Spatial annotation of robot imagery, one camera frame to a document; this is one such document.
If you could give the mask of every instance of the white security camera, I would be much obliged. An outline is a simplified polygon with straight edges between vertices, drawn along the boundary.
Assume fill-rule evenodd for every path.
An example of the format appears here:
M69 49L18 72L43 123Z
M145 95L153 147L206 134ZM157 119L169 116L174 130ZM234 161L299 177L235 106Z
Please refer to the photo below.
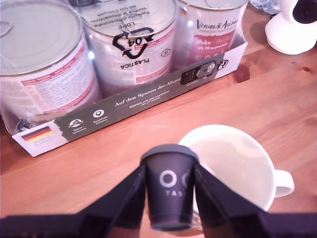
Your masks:
M265 27L268 44L287 55L309 51L317 41L317 0L281 0L281 12Z

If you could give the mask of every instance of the cardboard tray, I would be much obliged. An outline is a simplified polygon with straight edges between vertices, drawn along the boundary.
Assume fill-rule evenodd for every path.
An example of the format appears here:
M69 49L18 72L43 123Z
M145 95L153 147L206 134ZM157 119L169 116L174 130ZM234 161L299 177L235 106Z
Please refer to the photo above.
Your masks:
M12 138L31 156L38 156L235 71L247 44L243 35L236 35L232 49L223 54L20 132Z

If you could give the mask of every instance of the tin can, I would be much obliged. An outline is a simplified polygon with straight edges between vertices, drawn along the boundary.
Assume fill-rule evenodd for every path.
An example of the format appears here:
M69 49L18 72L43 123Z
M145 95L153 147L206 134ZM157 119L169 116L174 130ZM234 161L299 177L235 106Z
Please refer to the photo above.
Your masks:
M230 48L247 0L178 0L173 69Z
M170 71L176 0L113 0L78 7L105 95Z
M102 98L80 16L56 1L1 4L0 80L2 102L21 119L52 119Z

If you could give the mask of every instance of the wooden table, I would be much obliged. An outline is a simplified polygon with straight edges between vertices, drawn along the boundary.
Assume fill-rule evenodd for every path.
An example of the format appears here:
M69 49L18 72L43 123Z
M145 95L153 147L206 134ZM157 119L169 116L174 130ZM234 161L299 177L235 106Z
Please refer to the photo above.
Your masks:
M249 45L236 72L36 158L2 125L1 216L76 213L130 174L148 149L205 124L247 132L276 169L292 173L295 192L275 199L270 212L317 212L317 48L276 52L265 40L268 19L247 8ZM193 235L203 237L152 231L145 214L140 237Z

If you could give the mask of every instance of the black cup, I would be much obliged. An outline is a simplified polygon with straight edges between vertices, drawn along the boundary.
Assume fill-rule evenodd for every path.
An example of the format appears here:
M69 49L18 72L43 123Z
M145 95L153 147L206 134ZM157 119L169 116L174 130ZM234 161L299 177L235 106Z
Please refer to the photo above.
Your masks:
M194 164L198 162L193 151L177 144L157 146L142 156L152 229L181 231L191 228Z

